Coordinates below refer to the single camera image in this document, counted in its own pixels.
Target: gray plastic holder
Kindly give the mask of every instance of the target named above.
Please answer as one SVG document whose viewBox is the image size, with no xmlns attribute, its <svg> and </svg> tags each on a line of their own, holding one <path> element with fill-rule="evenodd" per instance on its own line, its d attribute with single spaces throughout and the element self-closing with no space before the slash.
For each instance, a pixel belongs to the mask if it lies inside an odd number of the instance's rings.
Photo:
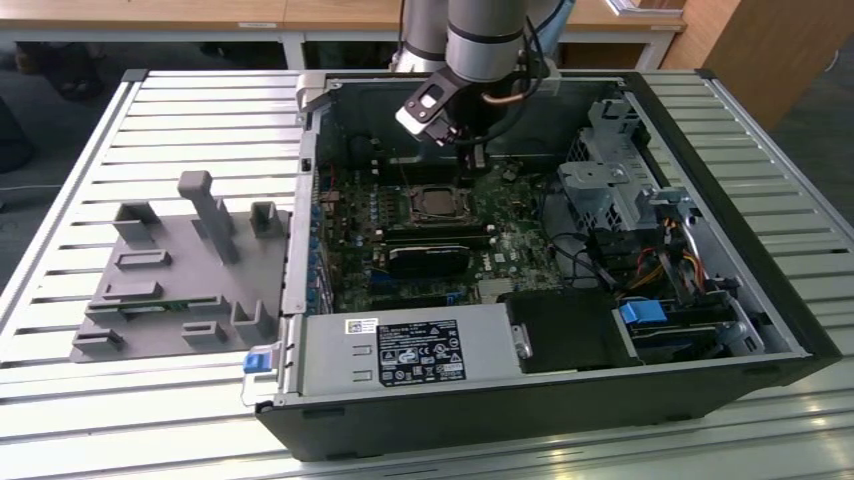
<svg viewBox="0 0 854 480">
<path fill-rule="evenodd" d="M 272 202 L 229 214 L 206 172 L 184 172 L 198 215 L 122 204 L 116 241 L 73 340 L 90 362 L 248 350 L 278 328 L 289 214 Z"/>
</svg>

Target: white table leg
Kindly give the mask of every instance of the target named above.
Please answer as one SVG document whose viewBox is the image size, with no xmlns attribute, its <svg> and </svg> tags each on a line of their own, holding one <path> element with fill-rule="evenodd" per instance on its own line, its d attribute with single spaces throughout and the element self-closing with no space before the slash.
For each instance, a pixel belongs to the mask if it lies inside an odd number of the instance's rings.
<svg viewBox="0 0 854 480">
<path fill-rule="evenodd" d="M 280 41 L 288 70 L 305 70 L 305 52 L 302 51 L 305 35 L 302 32 L 284 32 Z"/>
<path fill-rule="evenodd" d="M 643 52 L 637 58 L 637 65 L 635 66 L 637 70 L 657 70 L 661 60 L 664 60 L 673 35 L 673 32 L 667 31 L 655 34 L 655 38 L 652 38 L 649 43 L 645 44 L 645 47 L 643 47 Z"/>
</svg>

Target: motherboard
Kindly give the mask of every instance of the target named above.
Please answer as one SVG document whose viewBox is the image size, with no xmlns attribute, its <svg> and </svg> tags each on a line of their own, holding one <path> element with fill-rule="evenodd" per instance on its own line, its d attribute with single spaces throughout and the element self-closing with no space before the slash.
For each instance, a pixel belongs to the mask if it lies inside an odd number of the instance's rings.
<svg viewBox="0 0 854 480">
<path fill-rule="evenodd" d="M 540 227 L 543 174 L 512 159 L 464 179 L 452 167 L 404 160 L 373 167 L 330 168 L 320 185 L 336 313 L 495 303 L 560 288 Z"/>
</svg>

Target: barcode sticker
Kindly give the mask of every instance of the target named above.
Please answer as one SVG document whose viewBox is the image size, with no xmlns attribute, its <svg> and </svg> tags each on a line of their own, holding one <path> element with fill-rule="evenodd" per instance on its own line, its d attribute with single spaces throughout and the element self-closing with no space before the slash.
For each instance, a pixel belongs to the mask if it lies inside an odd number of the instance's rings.
<svg viewBox="0 0 854 480">
<path fill-rule="evenodd" d="M 356 333 L 376 333 L 377 318 L 348 318 L 344 322 L 344 333 L 352 335 Z"/>
</svg>

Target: gray pillar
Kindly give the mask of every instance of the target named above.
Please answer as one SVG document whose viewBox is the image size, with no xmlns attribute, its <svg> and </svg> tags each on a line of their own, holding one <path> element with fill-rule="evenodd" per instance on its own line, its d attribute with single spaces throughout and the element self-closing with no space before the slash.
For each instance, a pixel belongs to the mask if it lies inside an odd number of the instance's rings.
<svg viewBox="0 0 854 480">
<path fill-rule="evenodd" d="M 460 78 L 489 83 L 512 72 L 525 14 L 524 0 L 449 0 L 447 62 Z"/>
<path fill-rule="evenodd" d="M 394 72 L 435 72 L 444 66 L 447 0 L 406 0 L 402 14 L 402 51 Z"/>
<path fill-rule="evenodd" d="M 177 193 L 189 200 L 196 207 L 198 221 L 213 243 L 213 248 L 222 263 L 236 263 L 237 249 L 230 241 L 230 217 L 221 204 L 210 196 L 210 174 L 204 171 L 184 172 L 177 181 Z"/>
</svg>

